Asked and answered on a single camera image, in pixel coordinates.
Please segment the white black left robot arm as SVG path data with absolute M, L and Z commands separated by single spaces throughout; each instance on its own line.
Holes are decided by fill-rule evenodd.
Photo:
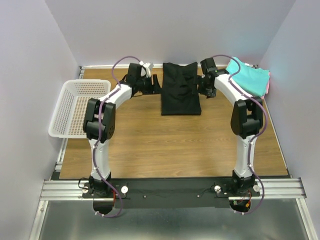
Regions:
M 152 62 L 130 63 L 127 74 L 116 82 L 116 86 L 100 98 L 90 98 L 87 103 L 83 131 L 91 147 L 92 170 L 88 178 L 88 189 L 102 196 L 115 191 L 109 182 L 109 140 L 115 133 L 116 110 L 136 93 L 154 93 Z

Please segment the black t shirt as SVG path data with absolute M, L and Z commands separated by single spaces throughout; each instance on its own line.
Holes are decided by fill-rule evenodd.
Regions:
M 182 66 L 162 65 L 161 114 L 163 116 L 198 116 L 202 113 L 196 85 L 198 63 Z

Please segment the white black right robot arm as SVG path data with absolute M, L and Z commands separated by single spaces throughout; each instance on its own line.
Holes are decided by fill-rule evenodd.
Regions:
M 221 198 L 243 196 L 255 190 L 259 180 L 254 170 L 255 145 L 267 126 L 263 100 L 235 82 L 234 77 L 241 72 L 241 65 L 234 57 L 230 61 L 236 64 L 236 70 L 219 69 L 212 57 L 202 60 L 202 76 L 197 79 L 200 94 L 213 98 L 220 91 L 233 105 L 230 127 L 237 140 L 236 163 L 231 177 L 214 184 L 214 192 Z

